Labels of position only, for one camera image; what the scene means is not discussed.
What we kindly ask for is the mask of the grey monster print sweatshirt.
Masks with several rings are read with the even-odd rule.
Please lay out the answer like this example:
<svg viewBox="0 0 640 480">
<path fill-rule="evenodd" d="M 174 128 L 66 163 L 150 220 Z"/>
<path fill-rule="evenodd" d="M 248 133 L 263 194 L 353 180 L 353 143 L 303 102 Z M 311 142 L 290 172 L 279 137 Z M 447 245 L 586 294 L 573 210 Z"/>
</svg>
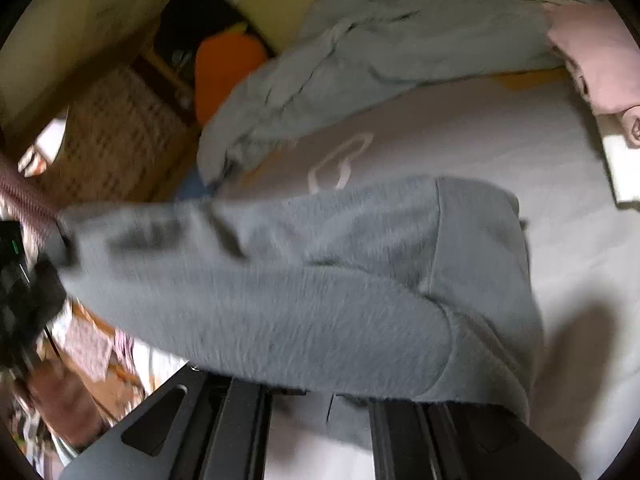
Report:
<svg viewBox="0 0 640 480">
<path fill-rule="evenodd" d="M 65 211 L 42 248 L 111 326 L 368 448 L 364 401 L 497 404 L 528 419 L 542 326 L 518 201 L 408 177 L 284 200 Z"/>
</svg>

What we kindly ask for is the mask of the woven rattan bedside panel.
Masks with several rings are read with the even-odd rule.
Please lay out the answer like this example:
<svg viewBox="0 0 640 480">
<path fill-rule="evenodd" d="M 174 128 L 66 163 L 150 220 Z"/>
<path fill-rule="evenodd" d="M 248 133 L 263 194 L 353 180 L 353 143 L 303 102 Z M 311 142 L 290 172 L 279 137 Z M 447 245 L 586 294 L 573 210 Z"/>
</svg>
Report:
<svg viewBox="0 0 640 480">
<path fill-rule="evenodd" d="M 121 67 L 70 104 L 61 148 L 35 181 L 61 207 L 148 202 L 194 143 L 195 130 Z"/>
</svg>

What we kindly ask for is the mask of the blue pillow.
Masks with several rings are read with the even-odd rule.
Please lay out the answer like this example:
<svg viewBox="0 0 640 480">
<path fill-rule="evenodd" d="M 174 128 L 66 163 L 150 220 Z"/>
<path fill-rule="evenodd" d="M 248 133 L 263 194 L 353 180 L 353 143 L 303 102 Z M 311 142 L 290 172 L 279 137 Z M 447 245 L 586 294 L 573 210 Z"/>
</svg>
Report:
<svg viewBox="0 0 640 480">
<path fill-rule="evenodd" d="M 202 181 L 198 170 L 192 169 L 178 185 L 174 194 L 175 202 L 184 200 L 199 200 L 200 198 L 214 196 L 219 188 L 219 182 L 205 183 Z"/>
</svg>

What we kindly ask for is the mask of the orange carrot plush pillow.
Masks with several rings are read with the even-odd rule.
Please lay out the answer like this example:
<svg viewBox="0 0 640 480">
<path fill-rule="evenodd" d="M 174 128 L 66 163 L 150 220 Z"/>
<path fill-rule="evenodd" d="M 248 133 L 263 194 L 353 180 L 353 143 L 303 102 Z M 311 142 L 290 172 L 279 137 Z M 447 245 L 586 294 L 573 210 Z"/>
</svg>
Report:
<svg viewBox="0 0 640 480">
<path fill-rule="evenodd" d="M 194 63 L 194 112 L 201 127 L 215 116 L 233 89 L 269 60 L 262 43 L 247 32 L 228 30 L 205 39 Z"/>
</svg>

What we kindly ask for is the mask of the grey-green crumpled blanket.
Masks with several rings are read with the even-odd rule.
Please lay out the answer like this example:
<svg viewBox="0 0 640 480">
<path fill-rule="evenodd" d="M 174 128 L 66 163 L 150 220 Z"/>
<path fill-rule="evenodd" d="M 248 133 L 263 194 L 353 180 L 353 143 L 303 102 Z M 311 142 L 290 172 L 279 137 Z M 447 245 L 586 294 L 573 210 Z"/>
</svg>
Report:
<svg viewBox="0 0 640 480">
<path fill-rule="evenodd" d="M 241 81 L 205 126 L 204 183 L 422 84 L 546 70 L 548 3 L 602 0 L 314 0 L 288 50 Z"/>
</svg>

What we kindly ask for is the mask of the light grey printed bedsheet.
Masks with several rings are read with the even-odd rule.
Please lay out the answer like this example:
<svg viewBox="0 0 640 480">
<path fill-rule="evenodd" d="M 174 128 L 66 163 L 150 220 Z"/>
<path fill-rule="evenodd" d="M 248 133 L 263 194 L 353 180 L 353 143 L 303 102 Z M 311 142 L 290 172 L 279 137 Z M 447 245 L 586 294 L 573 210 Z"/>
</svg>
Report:
<svg viewBox="0 0 640 480">
<path fill-rule="evenodd" d="M 596 121 L 570 80 L 423 87 L 270 154 L 231 198 L 410 174 L 480 179 L 520 203 L 544 357 L 532 426 L 586 479 L 639 474 L 639 214 L 613 200 Z"/>
</svg>

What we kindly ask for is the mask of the folded white garment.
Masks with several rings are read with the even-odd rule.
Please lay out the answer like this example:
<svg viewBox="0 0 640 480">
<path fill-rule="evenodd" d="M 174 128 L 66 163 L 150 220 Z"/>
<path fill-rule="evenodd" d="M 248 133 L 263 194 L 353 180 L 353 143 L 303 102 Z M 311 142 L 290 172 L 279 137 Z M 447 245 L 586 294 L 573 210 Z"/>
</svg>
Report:
<svg viewBox="0 0 640 480">
<path fill-rule="evenodd" d="M 616 204 L 638 206 L 639 150 L 628 146 L 622 125 L 615 116 L 598 116 L 597 124 Z"/>
</svg>

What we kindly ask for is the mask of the folded pink garment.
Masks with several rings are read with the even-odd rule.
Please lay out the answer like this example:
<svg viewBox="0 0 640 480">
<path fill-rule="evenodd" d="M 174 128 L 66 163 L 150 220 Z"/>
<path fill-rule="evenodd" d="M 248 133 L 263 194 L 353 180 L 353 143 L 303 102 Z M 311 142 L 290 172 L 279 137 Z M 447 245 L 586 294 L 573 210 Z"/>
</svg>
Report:
<svg viewBox="0 0 640 480">
<path fill-rule="evenodd" d="M 606 2 L 547 6 L 547 36 L 596 116 L 613 116 L 639 146 L 639 46 Z"/>
</svg>

